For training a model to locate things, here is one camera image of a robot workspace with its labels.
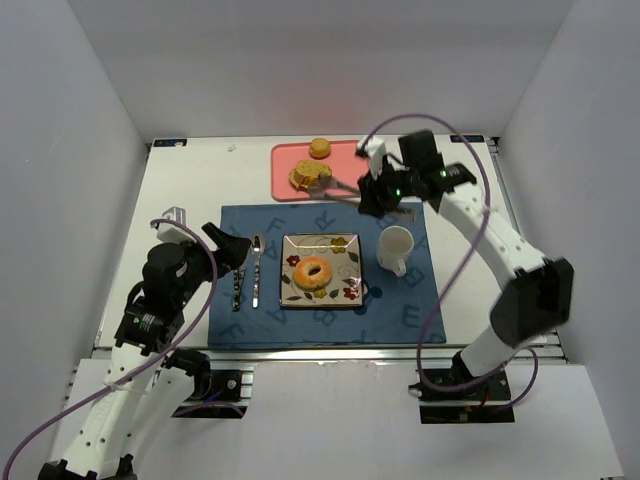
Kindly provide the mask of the orange glazed bagel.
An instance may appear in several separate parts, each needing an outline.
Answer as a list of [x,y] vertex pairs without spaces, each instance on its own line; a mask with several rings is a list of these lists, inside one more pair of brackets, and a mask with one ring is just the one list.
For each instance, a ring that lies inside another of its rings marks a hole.
[[309,257],[301,260],[293,273],[296,285],[305,290],[324,288],[329,284],[332,276],[331,264],[323,257]]

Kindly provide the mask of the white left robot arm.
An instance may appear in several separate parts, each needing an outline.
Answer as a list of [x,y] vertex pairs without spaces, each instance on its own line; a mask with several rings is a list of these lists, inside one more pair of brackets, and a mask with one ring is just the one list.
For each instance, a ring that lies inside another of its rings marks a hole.
[[142,279],[130,291],[115,334],[103,391],[90,400],[86,420],[42,479],[133,479],[155,437],[190,398],[211,387],[208,357],[178,344],[190,329],[184,309],[204,283],[242,266],[251,248],[212,223],[194,232],[168,218],[153,221],[158,245],[147,254]]

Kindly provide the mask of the metal kitchen tongs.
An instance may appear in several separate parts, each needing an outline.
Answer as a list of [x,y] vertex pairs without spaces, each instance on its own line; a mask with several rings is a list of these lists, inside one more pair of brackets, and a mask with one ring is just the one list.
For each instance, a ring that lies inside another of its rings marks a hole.
[[320,174],[307,187],[307,193],[312,200],[331,201],[355,208],[360,205],[360,190],[339,181],[332,175]]

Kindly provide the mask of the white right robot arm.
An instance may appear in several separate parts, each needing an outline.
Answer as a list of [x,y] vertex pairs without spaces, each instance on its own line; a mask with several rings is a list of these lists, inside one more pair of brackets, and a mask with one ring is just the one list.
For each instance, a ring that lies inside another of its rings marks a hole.
[[568,321],[574,268],[564,258],[543,254],[496,213],[487,178],[475,177],[462,163],[446,164],[431,131],[402,136],[398,145],[401,169],[389,163],[384,140],[369,135],[357,143],[357,156],[369,163],[358,181],[359,212],[381,218],[401,212],[405,197],[421,199],[469,241],[501,289],[489,326],[454,356],[452,383],[440,388],[467,390],[496,374],[533,339]]

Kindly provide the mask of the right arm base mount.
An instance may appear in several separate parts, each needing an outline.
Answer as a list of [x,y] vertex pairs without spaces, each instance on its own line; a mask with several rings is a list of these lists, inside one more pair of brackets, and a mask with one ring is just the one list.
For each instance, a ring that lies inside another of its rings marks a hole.
[[421,382],[408,386],[418,400],[423,425],[508,424],[515,422],[511,390],[504,371],[461,392],[438,392]]

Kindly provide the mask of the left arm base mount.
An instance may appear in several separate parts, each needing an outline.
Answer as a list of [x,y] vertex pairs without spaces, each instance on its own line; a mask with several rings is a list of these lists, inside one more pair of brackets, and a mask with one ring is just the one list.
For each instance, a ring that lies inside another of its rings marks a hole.
[[192,419],[240,419],[251,398],[253,371],[213,368],[196,393],[180,405],[173,416]]

